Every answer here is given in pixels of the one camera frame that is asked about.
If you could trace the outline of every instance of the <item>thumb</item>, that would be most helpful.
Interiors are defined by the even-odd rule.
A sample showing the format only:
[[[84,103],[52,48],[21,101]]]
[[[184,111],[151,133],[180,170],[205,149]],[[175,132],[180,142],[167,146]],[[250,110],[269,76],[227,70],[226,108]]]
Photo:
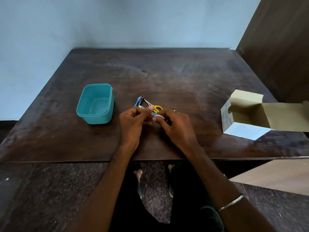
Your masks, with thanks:
[[[137,116],[138,120],[140,120],[141,122],[143,122],[153,111],[154,107],[153,106],[149,106],[147,108],[145,108],[141,114],[139,114]]]
[[[168,132],[171,130],[171,127],[168,125],[168,123],[160,118],[155,116],[155,121],[164,129],[165,133],[168,134]]]

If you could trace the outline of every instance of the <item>person's right hand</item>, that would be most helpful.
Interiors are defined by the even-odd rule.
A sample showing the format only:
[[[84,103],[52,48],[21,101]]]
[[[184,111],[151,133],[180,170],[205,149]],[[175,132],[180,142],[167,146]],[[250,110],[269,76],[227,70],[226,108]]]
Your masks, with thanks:
[[[187,114],[174,112],[171,109],[163,109],[158,114],[168,116],[172,121],[172,125],[169,126],[164,119],[153,117],[153,120],[164,129],[171,141],[184,154],[190,151],[192,145],[198,144],[190,117]]]

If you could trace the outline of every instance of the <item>person's left hand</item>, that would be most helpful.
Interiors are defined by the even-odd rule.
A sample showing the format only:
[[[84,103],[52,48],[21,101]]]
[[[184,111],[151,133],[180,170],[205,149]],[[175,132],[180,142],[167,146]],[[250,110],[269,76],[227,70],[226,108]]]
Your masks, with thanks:
[[[131,150],[131,154],[136,150],[141,136],[143,124],[152,124],[151,115],[153,107],[149,106],[145,110],[139,107],[132,107],[120,114],[121,145]]]

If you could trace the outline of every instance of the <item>black pants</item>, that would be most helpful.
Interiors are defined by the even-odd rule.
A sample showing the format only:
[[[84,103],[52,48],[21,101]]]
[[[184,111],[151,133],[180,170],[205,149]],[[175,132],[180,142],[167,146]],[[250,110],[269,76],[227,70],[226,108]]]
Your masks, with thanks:
[[[174,166],[169,176],[174,191],[171,223],[158,222],[137,193],[137,178],[127,171],[118,195],[109,231],[224,231],[218,213],[199,176],[189,163]]]

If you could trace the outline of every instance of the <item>hand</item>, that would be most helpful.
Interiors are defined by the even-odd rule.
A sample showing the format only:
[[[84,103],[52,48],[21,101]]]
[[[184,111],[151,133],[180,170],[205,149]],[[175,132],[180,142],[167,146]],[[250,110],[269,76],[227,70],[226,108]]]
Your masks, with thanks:
[[[141,127],[143,124],[152,124],[151,115],[153,107],[149,106],[145,110],[139,107],[132,107],[120,114],[121,145],[134,153],[139,144]]]
[[[171,141],[185,155],[190,151],[192,145],[198,144],[190,117],[187,114],[174,112],[171,109],[163,109],[158,114],[170,118],[172,122],[171,126],[162,118],[154,117],[153,120],[164,129]]]

